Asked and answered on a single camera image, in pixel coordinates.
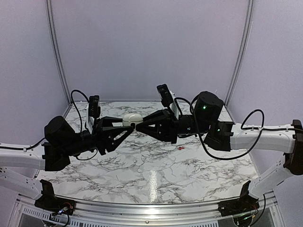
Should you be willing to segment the white earbuds charging case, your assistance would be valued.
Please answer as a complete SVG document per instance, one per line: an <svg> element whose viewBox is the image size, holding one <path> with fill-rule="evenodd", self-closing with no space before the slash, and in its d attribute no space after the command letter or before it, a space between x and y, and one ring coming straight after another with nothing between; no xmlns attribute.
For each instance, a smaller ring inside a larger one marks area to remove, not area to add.
<svg viewBox="0 0 303 227"><path fill-rule="evenodd" d="M136 126L143 122L143 117L140 114L136 113L128 113L125 114L122 118L123 126Z"/></svg>

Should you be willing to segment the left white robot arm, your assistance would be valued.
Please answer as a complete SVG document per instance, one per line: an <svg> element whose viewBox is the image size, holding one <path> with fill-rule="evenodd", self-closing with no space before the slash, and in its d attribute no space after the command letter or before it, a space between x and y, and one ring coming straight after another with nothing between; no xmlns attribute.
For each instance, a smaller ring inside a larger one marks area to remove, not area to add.
<svg viewBox="0 0 303 227"><path fill-rule="evenodd" d="M129 126L114 126L122 119L103 117L97 120L91 131L76 133L62 116L54 117L45 126L45 143L31 147L0 148L0 184L31 199L38 200L49 210L56 210L60 200L52 192L48 181L26 177L9 167L27 167L46 172L63 170L75 157L84 152L98 151L101 155L114 151L133 131Z"/></svg>

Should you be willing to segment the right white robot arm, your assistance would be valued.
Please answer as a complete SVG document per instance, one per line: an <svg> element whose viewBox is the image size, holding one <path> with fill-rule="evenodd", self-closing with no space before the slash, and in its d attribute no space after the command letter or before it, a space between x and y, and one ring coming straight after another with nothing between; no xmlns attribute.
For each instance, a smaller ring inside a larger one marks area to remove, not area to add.
<svg viewBox="0 0 303 227"><path fill-rule="evenodd" d="M283 153L283 157L271 168L243 185L241 195L234 204L237 211L246 211L253 201L285 179L303 174L303 126L299 120L282 126L222 122L219 115L224 102L208 91L200 92L188 103L190 114L176 114L169 105L176 104L180 98L173 98L168 91L159 94L165 109L144 117L143 122L136 126L137 131L172 144L177 142L178 137L205 135L200 140L204 150L244 149L247 155L256 148Z"/></svg>

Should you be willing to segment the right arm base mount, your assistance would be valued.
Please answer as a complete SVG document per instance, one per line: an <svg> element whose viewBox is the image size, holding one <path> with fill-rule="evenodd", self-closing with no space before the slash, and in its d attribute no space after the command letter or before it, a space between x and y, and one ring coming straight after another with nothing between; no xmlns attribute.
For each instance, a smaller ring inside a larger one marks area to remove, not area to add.
<svg viewBox="0 0 303 227"><path fill-rule="evenodd" d="M258 199L249 195L250 183L251 181L247 181L242 186L239 198L218 203L218 211L222 217L236 215L259 208Z"/></svg>

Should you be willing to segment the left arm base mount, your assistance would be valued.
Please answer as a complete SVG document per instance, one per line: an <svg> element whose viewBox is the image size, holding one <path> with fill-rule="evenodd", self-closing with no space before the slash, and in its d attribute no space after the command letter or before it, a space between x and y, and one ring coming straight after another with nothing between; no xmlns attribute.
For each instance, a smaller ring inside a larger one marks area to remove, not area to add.
<svg viewBox="0 0 303 227"><path fill-rule="evenodd" d="M35 201L36 207L53 212L67 207L67 214L73 214L76 205L74 200L55 196L53 185L50 182L40 180L40 183L42 184L42 190L41 196Z"/></svg>

